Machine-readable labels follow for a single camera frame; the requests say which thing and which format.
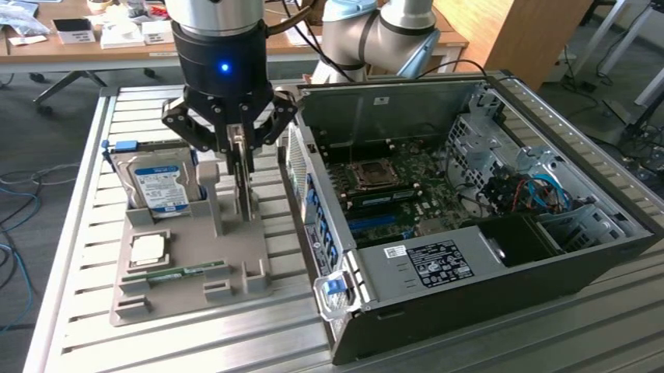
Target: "hard drive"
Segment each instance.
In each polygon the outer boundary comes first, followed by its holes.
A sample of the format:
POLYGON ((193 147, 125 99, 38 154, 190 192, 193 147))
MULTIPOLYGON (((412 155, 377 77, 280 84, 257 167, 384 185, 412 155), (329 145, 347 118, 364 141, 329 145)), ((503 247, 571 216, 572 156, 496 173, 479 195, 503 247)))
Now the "hard drive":
POLYGON ((119 141, 110 151, 131 208, 149 208, 154 218, 190 212, 202 199, 197 156, 185 141, 119 141))

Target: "white box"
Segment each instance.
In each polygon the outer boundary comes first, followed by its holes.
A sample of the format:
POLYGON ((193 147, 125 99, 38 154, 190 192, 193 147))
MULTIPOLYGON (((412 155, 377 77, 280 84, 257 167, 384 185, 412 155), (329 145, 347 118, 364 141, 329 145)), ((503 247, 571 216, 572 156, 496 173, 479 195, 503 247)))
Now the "white box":
POLYGON ((174 31, 170 21, 153 21, 142 24, 146 44, 174 43, 174 31))
POLYGON ((102 49, 142 47, 145 45, 142 31, 131 22, 106 26, 102 30, 102 49))
POLYGON ((63 44, 94 43, 95 32, 87 19, 54 19, 55 29, 63 44))

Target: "motherboard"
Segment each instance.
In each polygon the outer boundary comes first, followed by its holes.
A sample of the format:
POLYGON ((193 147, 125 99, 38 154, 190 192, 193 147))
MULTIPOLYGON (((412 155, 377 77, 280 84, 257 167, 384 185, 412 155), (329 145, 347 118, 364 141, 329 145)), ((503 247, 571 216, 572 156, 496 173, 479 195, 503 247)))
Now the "motherboard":
POLYGON ((469 219, 472 211, 444 175, 440 144, 433 138, 324 147, 359 248, 455 230, 469 219))

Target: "black cylinder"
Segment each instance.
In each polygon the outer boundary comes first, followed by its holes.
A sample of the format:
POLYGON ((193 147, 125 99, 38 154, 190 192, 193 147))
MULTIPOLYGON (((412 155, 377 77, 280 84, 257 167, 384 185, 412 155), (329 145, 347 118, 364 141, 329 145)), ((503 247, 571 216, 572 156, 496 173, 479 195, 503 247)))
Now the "black cylinder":
POLYGON ((185 83, 192 89, 216 97, 272 91, 264 21, 228 37, 193 36, 177 22, 173 27, 185 83))

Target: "blue latch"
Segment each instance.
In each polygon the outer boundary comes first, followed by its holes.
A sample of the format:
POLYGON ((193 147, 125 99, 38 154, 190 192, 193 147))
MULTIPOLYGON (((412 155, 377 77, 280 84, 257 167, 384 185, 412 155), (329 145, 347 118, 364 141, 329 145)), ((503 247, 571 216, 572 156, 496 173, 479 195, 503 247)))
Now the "blue latch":
POLYGON ((341 278, 337 278, 336 280, 329 280, 324 284, 324 290, 326 295, 343 293, 348 290, 347 282, 341 278))

